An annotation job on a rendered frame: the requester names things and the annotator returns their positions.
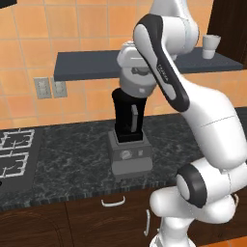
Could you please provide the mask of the black extractor hood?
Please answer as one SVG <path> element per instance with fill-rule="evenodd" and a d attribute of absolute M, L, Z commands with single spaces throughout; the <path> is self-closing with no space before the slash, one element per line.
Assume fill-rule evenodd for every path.
<path fill-rule="evenodd" d="M 0 9 L 15 5 L 17 0 L 0 0 Z"/>

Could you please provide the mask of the dark wood cupboard door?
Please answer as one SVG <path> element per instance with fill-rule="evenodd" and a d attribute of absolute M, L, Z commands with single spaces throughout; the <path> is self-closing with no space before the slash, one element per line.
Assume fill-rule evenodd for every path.
<path fill-rule="evenodd" d="M 65 204 L 0 212 L 0 247 L 72 247 Z"/>

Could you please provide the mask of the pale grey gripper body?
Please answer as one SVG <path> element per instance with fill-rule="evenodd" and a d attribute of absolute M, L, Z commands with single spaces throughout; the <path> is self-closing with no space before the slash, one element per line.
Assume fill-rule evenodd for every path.
<path fill-rule="evenodd" d="M 156 87 L 155 79 L 152 75 L 127 75 L 122 74 L 120 77 L 121 89 L 129 96 L 137 98 L 149 97 Z"/>

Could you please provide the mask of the grey blender base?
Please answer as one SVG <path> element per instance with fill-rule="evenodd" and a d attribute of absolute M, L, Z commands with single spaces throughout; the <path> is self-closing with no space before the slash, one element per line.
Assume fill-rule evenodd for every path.
<path fill-rule="evenodd" d="M 112 172 L 118 179 L 143 175 L 152 169 L 151 144 L 146 134 L 141 141 L 119 143 L 115 130 L 108 132 L 108 153 Z"/>

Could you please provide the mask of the grey wall socket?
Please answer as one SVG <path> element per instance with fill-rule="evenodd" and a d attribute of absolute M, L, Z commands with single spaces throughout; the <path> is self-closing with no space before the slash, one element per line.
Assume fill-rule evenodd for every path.
<path fill-rule="evenodd" d="M 34 83 L 38 99 L 51 98 L 49 80 L 47 77 L 35 77 Z"/>
<path fill-rule="evenodd" d="M 52 92 L 55 97 L 67 97 L 67 85 L 65 81 L 53 81 Z"/>

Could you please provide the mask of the dark wood drawer front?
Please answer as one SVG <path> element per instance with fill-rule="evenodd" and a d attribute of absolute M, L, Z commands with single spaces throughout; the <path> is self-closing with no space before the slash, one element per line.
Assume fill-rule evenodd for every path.
<path fill-rule="evenodd" d="M 66 202 L 74 247 L 149 247 L 157 234 L 160 220 L 151 212 L 153 188 Z M 121 206 L 104 207 L 105 203 L 121 201 Z M 149 235 L 144 235 L 150 211 Z"/>

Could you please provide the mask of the dark grey wall shelf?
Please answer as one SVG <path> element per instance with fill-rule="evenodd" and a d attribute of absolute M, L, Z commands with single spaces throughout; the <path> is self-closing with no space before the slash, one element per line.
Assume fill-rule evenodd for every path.
<path fill-rule="evenodd" d="M 59 52 L 53 77 L 56 81 L 76 81 L 118 78 L 121 68 L 117 63 L 119 50 Z M 201 73 L 242 70 L 243 65 L 216 53 L 211 60 L 202 57 L 202 49 L 178 56 L 175 64 L 181 73 Z"/>

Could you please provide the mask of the black blender jug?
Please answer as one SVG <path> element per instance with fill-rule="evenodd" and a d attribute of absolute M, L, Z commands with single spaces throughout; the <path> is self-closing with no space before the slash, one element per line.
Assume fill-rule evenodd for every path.
<path fill-rule="evenodd" d="M 129 96 L 121 88 L 113 91 L 115 105 L 115 132 L 120 143 L 143 140 L 145 98 Z"/>

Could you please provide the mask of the black hob with white grates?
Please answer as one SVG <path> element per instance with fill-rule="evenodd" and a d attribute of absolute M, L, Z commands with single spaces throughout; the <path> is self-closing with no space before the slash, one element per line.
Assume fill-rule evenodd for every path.
<path fill-rule="evenodd" d="M 0 195 L 32 188 L 42 132 L 41 127 L 0 130 Z"/>

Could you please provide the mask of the dark wood tall cupboard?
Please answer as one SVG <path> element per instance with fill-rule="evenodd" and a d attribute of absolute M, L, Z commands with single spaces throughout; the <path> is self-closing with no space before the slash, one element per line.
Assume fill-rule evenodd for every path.
<path fill-rule="evenodd" d="M 213 0 L 206 33 L 221 37 L 217 53 L 247 69 L 247 0 Z"/>

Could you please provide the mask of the white cup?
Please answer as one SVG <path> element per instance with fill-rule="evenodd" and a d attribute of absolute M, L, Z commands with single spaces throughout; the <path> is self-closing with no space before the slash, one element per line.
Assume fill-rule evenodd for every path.
<path fill-rule="evenodd" d="M 216 48 L 220 43 L 221 37 L 217 35 L 204 35 L 203 36 L 203 52 L 204 59 L 212 59 L 214 57 Z"/>

